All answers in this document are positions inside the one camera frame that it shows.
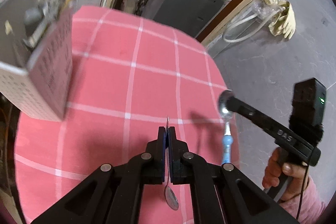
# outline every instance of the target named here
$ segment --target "spoon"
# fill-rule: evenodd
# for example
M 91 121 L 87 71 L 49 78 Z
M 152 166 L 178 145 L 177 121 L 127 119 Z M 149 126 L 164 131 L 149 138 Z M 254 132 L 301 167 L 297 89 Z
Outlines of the spoon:
M 225 131 L 222 140 L 224 147 L 222 164 L 231 162 L 231 145 L 233 143 L 233 138 L 230 131 L 230 119 L 232 118 L 233 113 L 227 109 L 226 102 L 232 96 L 234 96 L 232 90 L 224 90 L 217 102 L 219 114 L 225 121 Z
M 166 132 L 169 134 L 168 131 L 168 123 L 169 123 L 169 117 L 167 117 L 167 126 L 166 126 Z M 166 203 L 170 208 L 172 208 L 174 211 L 177 211 L 179 209 L 179 201 L 176 198 L 176 195 L 174 194 L 173 190 L 169 187 L 169 152 L 168 148 L 166 149 L 166 159 L 167 159 L 167 168 L 168 168 L 168 178 L 167 178 L 167 184 L 165 186 L 164 195 L 166 199 Z

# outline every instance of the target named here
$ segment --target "pink sleeve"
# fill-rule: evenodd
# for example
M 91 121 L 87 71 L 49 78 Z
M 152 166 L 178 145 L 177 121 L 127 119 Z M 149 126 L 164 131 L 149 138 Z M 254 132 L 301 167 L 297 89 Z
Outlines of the pink sleeve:
M 284 203 L 281 203 L 280 206 L 296 218 L 299 202 L 300 195 Z M 308 187 L 303 192 L 299 222 L 301 224 L 314 224 L 318 220 L 319 216 L 323 213 L 325 208 L 326 204 L 320 200 L 316 185 L 313 182 L 313 179 L 309 177 Z

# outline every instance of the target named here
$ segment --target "checkered tablecloth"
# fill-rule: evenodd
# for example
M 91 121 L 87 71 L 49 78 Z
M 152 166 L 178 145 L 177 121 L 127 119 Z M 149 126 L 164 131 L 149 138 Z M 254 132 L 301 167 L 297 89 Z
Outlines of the checkered tablecloth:
M 144 152 L 167 115 L 191 152 L 221 164 L 216 100 L 226 86 L 201 44 L 176 29 L 98 7 L 74 15 L 72 39 L 65 120 L 20 117 L 16 182 L 28 223 L 101 164 L 121 165 Z M 238 165 L 234 120 L 231 132 L 232 162 Z M 140 223 L 194 223 L 189 186 L 172 189 L 178 211 L 165 203 L 164 185 L 145 185 Z

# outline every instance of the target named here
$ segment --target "perforated plastic container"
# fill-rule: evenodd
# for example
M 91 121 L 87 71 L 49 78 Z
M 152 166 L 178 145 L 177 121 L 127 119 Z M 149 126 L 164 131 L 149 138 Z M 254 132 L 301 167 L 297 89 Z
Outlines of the perforated plastic container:
M 15 37 L 25 38 L 24 13 L 38 1 L 7 0 L 0 5 L 0 92 L 30 117 L 61 121 L 72 72 L 72 9 L 48 28 L 25 68 L 15 66 L 12 41 L 5 33 L 8 20 Z

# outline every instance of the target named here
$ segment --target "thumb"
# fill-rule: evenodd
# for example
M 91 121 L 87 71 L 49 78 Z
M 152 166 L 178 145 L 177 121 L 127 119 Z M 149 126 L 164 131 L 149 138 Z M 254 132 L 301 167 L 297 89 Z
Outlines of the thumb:
M 285 163 L 282 165 L 282 172 L 285 173 L 285 175 L 298 178 L 298 179 L 303 179 L 305 176 L 305 167 L 295 165 L 295 164 L 290 164 L 290 163 Z

